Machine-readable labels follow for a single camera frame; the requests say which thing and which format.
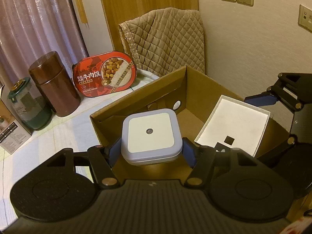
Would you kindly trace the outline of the white shallow plastic tray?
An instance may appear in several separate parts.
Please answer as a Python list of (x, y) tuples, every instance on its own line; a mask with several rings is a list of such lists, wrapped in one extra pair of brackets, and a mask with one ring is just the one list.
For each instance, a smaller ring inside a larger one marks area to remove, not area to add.
[(230, 148), (240, 148), (254, 157), (269, 118), (267, 110), (222, 95), (195, 142), (210, 147), (221, 143)]

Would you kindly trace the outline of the white square night light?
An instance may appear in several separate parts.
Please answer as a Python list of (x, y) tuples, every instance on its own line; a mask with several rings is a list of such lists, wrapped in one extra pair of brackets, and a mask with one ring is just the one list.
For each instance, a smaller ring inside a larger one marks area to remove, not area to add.
[(177, 115), (171, 109), (135, 113), (123, 122), (121, 154), (131, 165), (170, 162), (182, 149)]

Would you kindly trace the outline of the brown cardboard box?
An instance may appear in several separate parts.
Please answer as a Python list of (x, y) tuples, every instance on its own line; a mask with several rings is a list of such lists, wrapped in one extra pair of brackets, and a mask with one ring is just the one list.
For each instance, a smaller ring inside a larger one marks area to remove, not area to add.
[[(125, 95), (117, 101), (91, 114), (100, 144), (112, 146), (121, 136), (124, 119), (133, 113), (172, 108), (176, 110), (182, 137), (193, 141), (207, 121), (221, 95), (237, 100), (241, 97), (221, 86), (201, 72), (184, 66)], [(135, 166), (120, 156), (113, 166), (117, 179), (185, 181), (191, 168), (180, 155), (172, 162)]]

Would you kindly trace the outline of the red instant rice meal box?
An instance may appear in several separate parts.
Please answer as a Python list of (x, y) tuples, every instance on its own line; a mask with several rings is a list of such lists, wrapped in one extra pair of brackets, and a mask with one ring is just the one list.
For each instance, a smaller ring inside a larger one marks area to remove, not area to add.
[(118, 51), (86, 57), (73, 65), (74, 85), (89, 98), (127, 90), (136, 77), (136, 65)]

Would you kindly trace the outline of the green glass jar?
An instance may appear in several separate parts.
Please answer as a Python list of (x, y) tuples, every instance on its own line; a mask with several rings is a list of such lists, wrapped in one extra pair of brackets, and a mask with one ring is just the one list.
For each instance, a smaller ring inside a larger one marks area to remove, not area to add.
[(52, 117), (49, 104), (30, 77), (19, 79), (7, 98), (23, 123), (33, 130), (42, 129)]

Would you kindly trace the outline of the white product box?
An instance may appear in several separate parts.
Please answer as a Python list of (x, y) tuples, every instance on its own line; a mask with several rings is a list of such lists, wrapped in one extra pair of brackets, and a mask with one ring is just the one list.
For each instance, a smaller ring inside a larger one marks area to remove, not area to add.
[(9, 89), (1, 86), (1, 148), (12, 155), (32, 136), (29, 129), (10, 105), (7, 99)]

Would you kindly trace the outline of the brown cylindrical canister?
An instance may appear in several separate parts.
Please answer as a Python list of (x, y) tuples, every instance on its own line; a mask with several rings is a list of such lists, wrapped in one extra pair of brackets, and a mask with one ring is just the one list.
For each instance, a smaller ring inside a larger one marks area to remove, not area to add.
[(38, 58), (28, 72), (57, 116), (68, 116), (78, 108), (80, 96), (56, 51)]

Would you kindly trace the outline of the beige quilted chair cover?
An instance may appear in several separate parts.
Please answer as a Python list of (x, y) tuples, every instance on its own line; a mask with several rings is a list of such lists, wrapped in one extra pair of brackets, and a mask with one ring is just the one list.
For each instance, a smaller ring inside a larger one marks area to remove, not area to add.
[(137, 68), (158, 77), (182, 66), (205, 72), (204, 28), (198, 10), (152, 10), (118, 26), (122, 45)]

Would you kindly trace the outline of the pink curtain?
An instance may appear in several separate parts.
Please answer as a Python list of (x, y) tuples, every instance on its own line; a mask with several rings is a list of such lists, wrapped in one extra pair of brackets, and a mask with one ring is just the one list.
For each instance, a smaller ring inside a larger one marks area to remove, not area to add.
[(28, 76), (38, 58), (56, 51), (68, 74), (88, 55), (71, 0), (1, 0), (1, 84)]

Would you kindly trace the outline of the single wall socket plate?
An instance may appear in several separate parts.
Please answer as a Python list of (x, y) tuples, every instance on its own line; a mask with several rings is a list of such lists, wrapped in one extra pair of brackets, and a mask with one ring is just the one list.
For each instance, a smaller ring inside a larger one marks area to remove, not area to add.
[(298, 25), (312, 32), (312, 10), (302, 4), (299, 5)]

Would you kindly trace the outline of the small wooden wall plaque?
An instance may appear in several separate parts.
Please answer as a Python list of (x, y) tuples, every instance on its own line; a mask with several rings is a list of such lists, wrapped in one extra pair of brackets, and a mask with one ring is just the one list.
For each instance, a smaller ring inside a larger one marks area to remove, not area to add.
[(89, 27), (87, 15), (86, 15), (85, 8), (83, 5), (83, 1), (82, 0), (75, 0), (75, 1), (76, 1), (76, 6), (78, 9), (78, 14), (79, 14), (79, 18), (80, 18), (81, 23), (85, 24), (85, 25), (87, 25), (87, 27)]

